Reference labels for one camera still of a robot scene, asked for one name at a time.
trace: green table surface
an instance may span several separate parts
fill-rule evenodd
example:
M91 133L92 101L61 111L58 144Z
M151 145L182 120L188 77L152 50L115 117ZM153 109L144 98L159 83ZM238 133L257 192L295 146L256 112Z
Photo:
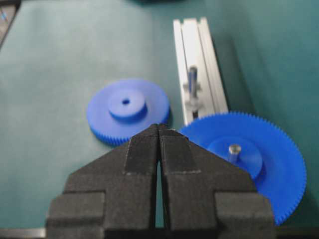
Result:
M285 225L319 224L318 0L29 0L0 51L0 227L44 226L67 176L112 148L85 110L106 84L158 83L183 125L172 21L208 18L231 110L299 146L305 196ZM157 226L162 226L158 205Z

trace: blue plastic gear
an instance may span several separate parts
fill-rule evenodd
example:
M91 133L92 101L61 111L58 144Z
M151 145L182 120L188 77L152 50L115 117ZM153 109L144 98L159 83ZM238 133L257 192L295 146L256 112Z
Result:
M120 145L152 123L166 123L168 97L161 87L139 78L107 85L88 104L91 131L104 143Z
M258 192L270 200L277 225L301 201L307 183L304 159L294 142L274 124L231 112L197 119L180 132L228 161L229 146L240 145L242 151L234 164L248 171Z

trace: blue gear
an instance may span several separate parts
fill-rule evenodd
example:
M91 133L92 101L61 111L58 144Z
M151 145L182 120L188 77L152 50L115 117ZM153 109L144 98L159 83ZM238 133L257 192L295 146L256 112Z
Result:
M166 123L168 97L161 87L139 78L116 81L97 92L86 110L91 131L102 142L120 145L152 123Z
M301 201L307 182L305 162L294 142L272 123L233 112L197 119L180 132L225 160L230 145L242 146L235 165L248 171L258 192L270 200L277 225Z

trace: gear teeth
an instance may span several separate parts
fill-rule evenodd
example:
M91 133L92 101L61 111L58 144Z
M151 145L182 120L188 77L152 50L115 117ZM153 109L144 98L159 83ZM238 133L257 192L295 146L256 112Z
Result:
M167 113L167 115L165 116L165 118L163 119L163 121L161 121L160 123L167 123L169 118L169 111ZM96 130L94 130L93 128L91 128L91 131L93 132L93 134L102 142L109 144L111 146L120 146L121 144L127 142L130 140L130 137L128 138L116 138L116 137L111 137L111 136L107 136L104 134L100 134L98 133Z
M267 123L269 125L271 125L273 128L275 128L276 130L278 130L286 139L287 141L292 145L292 147L297 149L298 155L299 157L302 159L302 164L303 164L303 171L305 172L303 175L303 187L302 189L298 192L298 195L296 196L296 199L293 203L291 203L291 206L289 206L289 208L287 208L287 211L283 214L280 215L279 217L275 218L275 223L276 225L280 225L282 224L293 212L294 210L297 208L297 206L299 205L301 199L303 198L304 194L305 194L305 190L306 190L306 185L307 185L307 170L306 170L306 164L305 164L305 160L302 156L302 154L300 153L300 149L299 147L295 144L295 142L286 134L286 132L284 130L282 130L279 126L275 125L274 123L268 121L267 119L261 118L259 116L250 114L250 113L245 113L245 112L238 112L238 111L231 111L231 112L224 112L224 113L215 113L213 115L208 115L208 116L204 116L201 118L198 118L196 120L194 120L193 122L189 123L188 125L182 127L179 132L182 132L185 128L193 128L196 127L197 124L199 124L200 120L205 120L207 118L211 118L211 117L222 117L225 115L231 115L231 116L245 116L245 117L252 117L256 120L262 121L264 123Z

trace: metal shaft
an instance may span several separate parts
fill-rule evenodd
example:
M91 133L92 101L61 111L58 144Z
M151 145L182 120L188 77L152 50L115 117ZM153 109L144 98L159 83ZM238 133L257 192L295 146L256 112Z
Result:
M197 67L191 66L188 72L189 100L197 99Z
M229 155L228 155L228 162L235 163L238 160L239 154L241 152L241 146L237 144L233 144L229 146Z

